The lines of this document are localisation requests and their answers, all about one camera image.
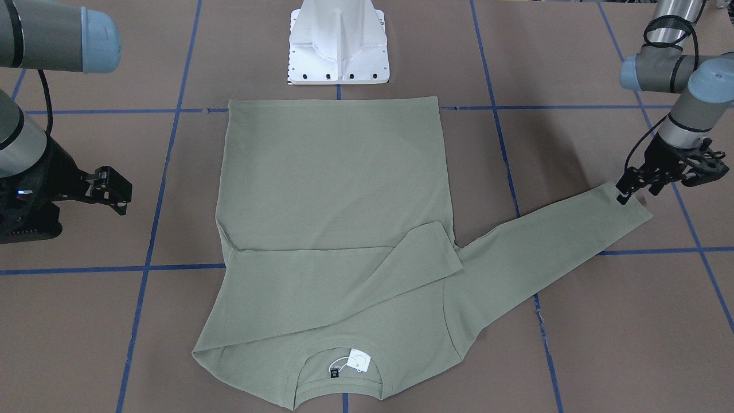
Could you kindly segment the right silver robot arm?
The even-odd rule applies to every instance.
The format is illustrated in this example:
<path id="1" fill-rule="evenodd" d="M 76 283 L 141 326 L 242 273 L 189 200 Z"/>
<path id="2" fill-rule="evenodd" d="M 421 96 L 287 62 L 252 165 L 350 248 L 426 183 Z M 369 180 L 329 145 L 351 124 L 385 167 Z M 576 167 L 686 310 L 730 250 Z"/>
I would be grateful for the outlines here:
<path id="1" fill-rule="evenodd" d="M 47 71 L 110 73 L 120 64 L 115 21 L 102 11 L 55 1 L 3 1 L 3 68 L 37 71 L 44 89 L 46 125 L 40 126 L 7 93 L 1 94 L 1 241 L 49 240 L 63 231 L 60 201 L 102 204 L 125 215 L 132 183 L 115 168 L 93 173 L 52 138 Z"/>

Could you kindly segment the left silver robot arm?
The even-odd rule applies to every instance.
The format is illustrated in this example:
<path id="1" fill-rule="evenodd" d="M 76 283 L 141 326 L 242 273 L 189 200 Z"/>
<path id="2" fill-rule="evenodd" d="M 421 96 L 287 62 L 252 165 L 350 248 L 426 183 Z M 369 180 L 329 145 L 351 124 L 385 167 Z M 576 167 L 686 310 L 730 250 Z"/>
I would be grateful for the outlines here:
<path id="1" fill-rule="evenodd" d="M 703 1 L 659 1 L 640 51 L 622 63 L 622 87 L 673 93 L 677 101 L 647 132 L 651 142 L 642 166 L 624 165 L 616 183 L 620 204 L 642 188 L 658 195 L 676 181 L 684 186 L 705 185 L 729 172 L 724 152 L 711 149 L 708 134 L 732 104 L 732 53 L 700 55 L 695 25 L 704 5 Z"/>

